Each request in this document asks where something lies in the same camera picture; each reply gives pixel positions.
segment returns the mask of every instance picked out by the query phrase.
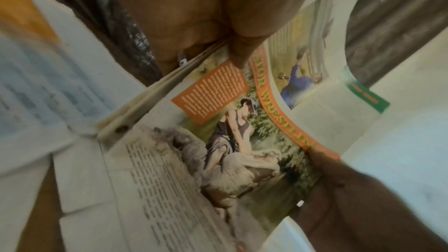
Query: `printed photo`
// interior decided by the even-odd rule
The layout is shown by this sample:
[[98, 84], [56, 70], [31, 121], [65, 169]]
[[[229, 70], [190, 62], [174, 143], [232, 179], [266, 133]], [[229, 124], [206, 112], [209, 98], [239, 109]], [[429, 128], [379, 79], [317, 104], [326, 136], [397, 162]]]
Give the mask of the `printed photo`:
[[332, 4], [315, 1], [267, 41], [275, 85], [290, 109], [328, 77], [323, 53], [333, 24]]
[[[199, 73], [214, 65], [207, 59]], [[296, 208], [318, 179], [307, 153], [268, 117], [250, 66], [248, 92], [213, 118], [198, 123], [187, 115], [180, 127], [161, 129], [170, 137], [195, 182], [234, 236], [238, 251], [256, 252]]]

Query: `person in blue shirt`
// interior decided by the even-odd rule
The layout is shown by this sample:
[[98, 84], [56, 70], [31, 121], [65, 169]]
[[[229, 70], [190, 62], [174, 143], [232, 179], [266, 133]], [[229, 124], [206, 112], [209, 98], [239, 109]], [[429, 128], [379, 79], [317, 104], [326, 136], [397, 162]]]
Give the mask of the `person in blue shirt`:
[[297, 63], [291, 69], [291, 76], [288, 77], [284, 73], [279, 74], [279, 79], [289, 80], [289, 84], [281, 90], [280, 95], [290, 109], [297, 105], [301, 95], [311, 88], [313, 83], [318, 84], [322, 81], [322, 74], [297, 77], [304, 53], [301, 51], [297, 55]]

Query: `blue shirt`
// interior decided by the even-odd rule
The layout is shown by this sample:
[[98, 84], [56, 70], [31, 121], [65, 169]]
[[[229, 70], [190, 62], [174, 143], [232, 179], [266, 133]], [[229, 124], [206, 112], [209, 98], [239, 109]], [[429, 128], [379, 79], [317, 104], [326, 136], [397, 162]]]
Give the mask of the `blue shirt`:
[[313, 81], [310, 77], [296, 76], [298, 69], [298, 65], [293, 66], [291, 69], [289, 84], [280, 92], [282, 99], [290, 109], [294, 108], [294, 105], [299, 100], [300, 95], [313, 85]]

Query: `black tank top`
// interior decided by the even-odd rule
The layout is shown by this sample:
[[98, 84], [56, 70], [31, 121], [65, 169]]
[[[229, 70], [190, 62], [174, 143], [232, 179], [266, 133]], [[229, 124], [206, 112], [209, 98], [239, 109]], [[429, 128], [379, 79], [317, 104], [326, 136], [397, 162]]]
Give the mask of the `black tank top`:
[[[246, 121], [243, 125], [240, 125], [238, 123], [238, 112], [237, 111], [235, 111], [235, 112], [237, 115], [238, 131], [240, 132], [241, 137], [243, 137], [244, 133], [249, 128], [249, 122]], [[213, 134], [210, 137], [209, 144], [213, 144], [213, 142], [216, 140], [216, 138], [223, 137], [223, 136], [228, 136], [231, 142], [235, 142], [235, 137], [233, 135], [232, 130], [230, 129], [229, 124], [227, 123], [227, 120], [224, 122], [219, 121], [216, 124], [215, 131], [213, 132]]]

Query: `corrugated metal sheet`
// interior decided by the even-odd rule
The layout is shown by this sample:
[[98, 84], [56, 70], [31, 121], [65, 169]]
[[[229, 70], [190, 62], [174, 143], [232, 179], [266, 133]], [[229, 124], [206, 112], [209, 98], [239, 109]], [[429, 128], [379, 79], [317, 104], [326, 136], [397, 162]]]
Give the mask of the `corrugated metal sheet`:
[[[150, 81], [161, 74], [144, 35], [116, 0], [72, 0]], [[346, 56], [355, 78], [371, 86], [448, 26], [448, 0], [359, 0]]]
[[448, 0], [359, 0], [347, 29], [355, 78], [371, 86], [448, 26]]

